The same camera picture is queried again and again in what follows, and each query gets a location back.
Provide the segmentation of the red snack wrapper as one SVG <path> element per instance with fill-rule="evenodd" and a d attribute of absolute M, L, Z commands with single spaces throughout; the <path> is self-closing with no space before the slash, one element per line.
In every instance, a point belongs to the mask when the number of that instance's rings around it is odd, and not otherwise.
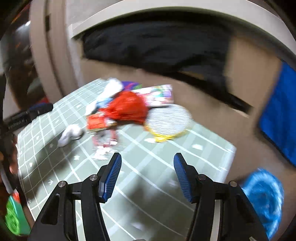
<path fill-rule="evenodd" d="M 104 113 L 92 114 L 86 118 L 86 121 L 86 130 L 89 133 L 106 130 L 117 125 L 116 121 L 108 118 Z"/>

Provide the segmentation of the clear plastic wrapper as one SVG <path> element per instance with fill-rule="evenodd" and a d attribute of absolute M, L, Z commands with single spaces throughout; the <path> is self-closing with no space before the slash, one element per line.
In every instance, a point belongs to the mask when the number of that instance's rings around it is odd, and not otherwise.
<path fill-rule="evenodd" d="M 118 146 L 117 134 L 114 129 L 100 130 L 92 137 L 94 151 L 91 158 L 97 161 L 105 161 L 112 157 Z"/>

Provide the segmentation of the white tissue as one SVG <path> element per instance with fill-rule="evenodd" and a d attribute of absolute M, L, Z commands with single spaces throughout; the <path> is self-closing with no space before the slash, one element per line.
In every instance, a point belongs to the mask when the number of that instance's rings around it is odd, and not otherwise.
<path fill-rule="evenodd" d="M 107 104 L 113 100 L 113 98 L 123 90 L 123 83 L 116 78 L 107 79 L 106 86 L 102 93 L 96 97 L 96 99 L 88 104 L 85 108 L 85 115 L 91 115 L 96 113 L 100 108 L 107 107 Z"/>

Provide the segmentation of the red plastic bag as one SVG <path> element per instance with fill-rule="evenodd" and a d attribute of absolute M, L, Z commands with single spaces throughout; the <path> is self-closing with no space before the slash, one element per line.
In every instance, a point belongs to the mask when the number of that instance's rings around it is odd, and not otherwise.
<path fill-rule="evenodd" d="M 102 109 L 102 112 L 115 121 L 133 121 L 143 124 L 147 117 L 148 107 L 136 93 L 122 91 L 106 108 Z"/>

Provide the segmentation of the yellow silver scouring pad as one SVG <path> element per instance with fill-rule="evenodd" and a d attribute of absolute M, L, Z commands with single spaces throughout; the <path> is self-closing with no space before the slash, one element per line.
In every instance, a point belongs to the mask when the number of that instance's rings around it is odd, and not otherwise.
<path fill-rule="evenodd" d="M 151 108 L 144 122 L 157 143 L 172 140 L 185 133 L 191 125 L 192 115 L 181 105 L 170 104 L 165 107 Z"/>

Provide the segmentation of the colourful tissue packet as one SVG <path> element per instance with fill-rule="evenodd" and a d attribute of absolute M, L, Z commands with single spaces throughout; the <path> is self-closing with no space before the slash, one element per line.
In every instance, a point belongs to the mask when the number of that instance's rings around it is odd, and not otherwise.
<path fill-rule="evenodd" d="M 174 103 L 173 88 L 170 84 L 145 87 L 132 92 L 139 95 L 148 108 L 168 106 Z"/>

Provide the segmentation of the grey kitchen countertop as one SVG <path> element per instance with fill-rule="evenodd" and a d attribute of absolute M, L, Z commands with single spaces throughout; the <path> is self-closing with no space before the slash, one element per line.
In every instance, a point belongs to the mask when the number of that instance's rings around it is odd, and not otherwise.
<path fill-rule="evenodd" d="M 273 49 L 289 65 L 295 65 L 295 38 L 284 21 L 251 1 L 119 1 L 83 20 L 70 24 L 71 38 L 111 21 L 165 20 L 192 25 L 226 25 Z"/>

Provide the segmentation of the green grid table mat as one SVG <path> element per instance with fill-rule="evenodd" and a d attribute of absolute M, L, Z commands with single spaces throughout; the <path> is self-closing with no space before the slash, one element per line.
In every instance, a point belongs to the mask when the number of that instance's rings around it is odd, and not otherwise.
<path fill-rule="evenodd" d="M 183 196 L 174 155 L 182 153 L 199 173 L 224 182 L 236 148 L 198 123 L 164 143 L 156 143 L 143 126 L 127 124 L 118 127 L 117 144 L 105 151 L 93 144 L 91 133 L 59 148 L 58 139 L 67 126 L 86 126 L 85 107 L 105 86 L 104 80 L 97 79 L 80 87 L 18 134 L 19 177 L 32 216 L 39 215 L 59 181 L 84 180 L 116 151 L 122 156 L 121 171 L 112 197 L 101 206 L 110 238 L 184 240 L 194 205 Z"/>

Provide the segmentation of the blue hanging towel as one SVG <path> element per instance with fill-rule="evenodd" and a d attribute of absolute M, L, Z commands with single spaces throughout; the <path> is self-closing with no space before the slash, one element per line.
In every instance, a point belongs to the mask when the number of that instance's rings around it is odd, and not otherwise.
<path fill-rule="evenodd" d="M 283 62 L 258 127 L 282 156 L 295 166 L 295 70 Z"/>

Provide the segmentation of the black hanging cloth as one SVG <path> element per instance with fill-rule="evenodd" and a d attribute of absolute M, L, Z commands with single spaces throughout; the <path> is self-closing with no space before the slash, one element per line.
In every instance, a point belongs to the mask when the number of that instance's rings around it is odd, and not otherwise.
<path fill-rule="evenodd" d="M 233 109 L 251 105 L 230 92 L 224 68 L 229 31 L 220 26 L 142 22 L 95 28 L 83 38 L 87 59 L 144 69 L 184 81 Z"/>

